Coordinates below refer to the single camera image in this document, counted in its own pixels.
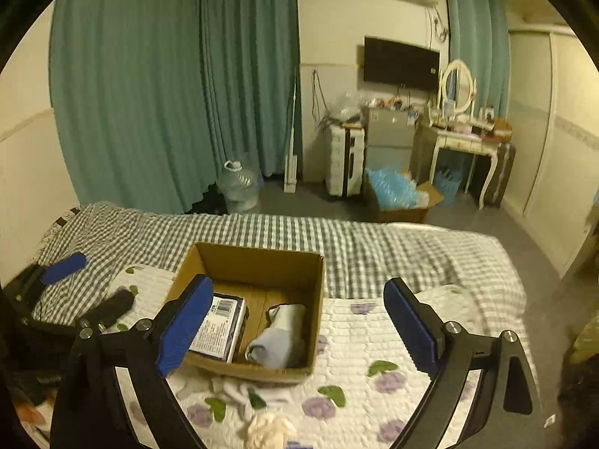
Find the plastic water jug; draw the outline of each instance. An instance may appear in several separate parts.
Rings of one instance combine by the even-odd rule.
[[[225,196],[226,208],[230,214],[260,212],[258,176],[251,169],[244,168],[239,160],[225,162],[218,186]]]

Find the cardboard box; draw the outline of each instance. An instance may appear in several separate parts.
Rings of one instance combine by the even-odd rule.
[[[205,274],[212,279],[215,292],[244,297],[249,316],[232,363],[191,351],[185,361],[235,378],[303,382],[312,374],[316,359],[324,272],[324,259],[318,253],[195,243],[177,273],[166,302],[178,298],[196,274]],[[307,349],[303,363],[294,368],[266,369],[246,361],[247,345],[269,325],[267,310],[282,303],[306,306],[302,337]]]
[[[444,197],[430,182],[422,183],[416,189],[428,192],[428,207],[412,210],[382,210],[378,206],[376,194],[368,181],[368,175],[364,174],[362,193],[370,210],[370,221],[375,223],[424,223],[430,208],[442,202]]]

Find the plastic bag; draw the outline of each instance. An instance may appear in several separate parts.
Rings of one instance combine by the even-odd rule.
[[[364,92],[346,92],[331,107],[332,118],[346,122],[354,116],[359,116],[368,97]]]
[[[428,198],[416,190],[416,183],[397,172],[398,169],[398,166],[387,166],[378,171],[366,169],[379,208],[411,210],[422,207],[424,202],[428,205]]]

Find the light blue curtain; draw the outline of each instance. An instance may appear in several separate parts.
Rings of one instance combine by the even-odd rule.
[[[450,59],[462,59],[477,80],[475,113],[495,106],[495,116],[507,111],[510,71],[505,0],[447,0]]]
[[[199,0],[199,6],[204,100],[219,158],[246,154],[264,175],[281,173],[300,62],[297,0]]]
[[[82,203],[181,213],[216,179],[197,0],[56,0],[50,91]]]

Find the barcode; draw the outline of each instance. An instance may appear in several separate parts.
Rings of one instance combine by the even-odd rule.
[[[222,317],[229,317],[231,313],[231,309],[233,308],[234,300],[230,299],[220,299],[218,305],[216,306],[216,310],[214,311],[216,315],[221,315]]]

